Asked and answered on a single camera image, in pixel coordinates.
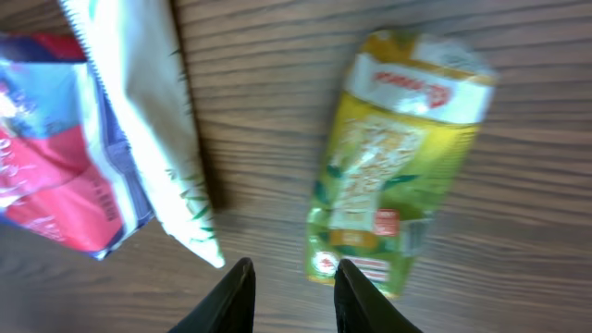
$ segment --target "plastic bag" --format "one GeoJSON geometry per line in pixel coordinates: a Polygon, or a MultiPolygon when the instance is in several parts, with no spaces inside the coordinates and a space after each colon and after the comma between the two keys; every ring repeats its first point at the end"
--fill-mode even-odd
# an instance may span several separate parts
{"type": "Polygon", "coordinates": [[[0,219],[97,259],[154,215],[76,40],[0,35],[0,219]]]}
{"type": "Polygon", "coordinates": [[[349,70],[307,224],[306,275],[348,258],[401,294],[426,229],[468,152],[495,74],[458,41],[382,30],[349,70]]]}
{"type": "Polygon", "coordinates": [[[169,1],[61,0],[164,230],[224,265],[169,1]]]}

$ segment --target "wood grain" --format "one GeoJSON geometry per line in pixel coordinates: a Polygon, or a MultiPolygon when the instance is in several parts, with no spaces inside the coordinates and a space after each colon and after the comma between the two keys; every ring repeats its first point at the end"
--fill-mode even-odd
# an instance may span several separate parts
{"type": "MultiPolygon", "coordinates": [[[[317,162],[356,45],[398,25],[463,38],[501,85],[399,309],[425,332],[592,329],[592,3],[178,0],[229,262],[251,256],[257,332],[334,332],[302,274],[317,162]]],[[[1,31],[68,32],[56,4],[0,3],[1,31]]],[[[151,223],[105,262],[0,227],[3,332],[162,332],[217,283],[151,223]]]]}

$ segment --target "red and blue packaging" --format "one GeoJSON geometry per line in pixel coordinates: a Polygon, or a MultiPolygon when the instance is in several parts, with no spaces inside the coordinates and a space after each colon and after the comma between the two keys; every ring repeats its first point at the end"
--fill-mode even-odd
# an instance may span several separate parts
{"type": "Polygon", "coordinates": [[[76,40],[0,34],[0,222],[103,259],[153,216],[76,40]]]}

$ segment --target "red logo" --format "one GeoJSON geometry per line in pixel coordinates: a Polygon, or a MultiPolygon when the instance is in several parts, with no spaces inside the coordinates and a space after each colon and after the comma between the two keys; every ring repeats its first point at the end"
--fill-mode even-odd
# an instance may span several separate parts
{"type": "Polygon", "coordinates": [[[337,270],[339,260],[330,252],[319,252],[314,255],[313,265],[317,271],[323,274],[333,275],[337,270]]]}
{"type": "Polygon", "coordinates": [[[396,73],[386,71],[377,72],[374,76],[374,80],[411,91],[425,92],[429,100],[430,108],[441,107],[449,102],[451,98],[451,91],[448,87],[437,84],[428,84],[423,80],[408,78],[396,73]]]}

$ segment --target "yellow packaging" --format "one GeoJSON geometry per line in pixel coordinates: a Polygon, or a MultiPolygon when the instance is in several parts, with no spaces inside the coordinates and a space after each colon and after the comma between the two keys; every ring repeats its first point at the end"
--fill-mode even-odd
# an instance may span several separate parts
{"type": "Polygon", "coordinates": [[[387,296],[401,294],[494,80],[456,40],[393,30],[368,36],[346,76],[314,185],[309,279],[333,284],[339,259],[348,258],[387,296]]]}

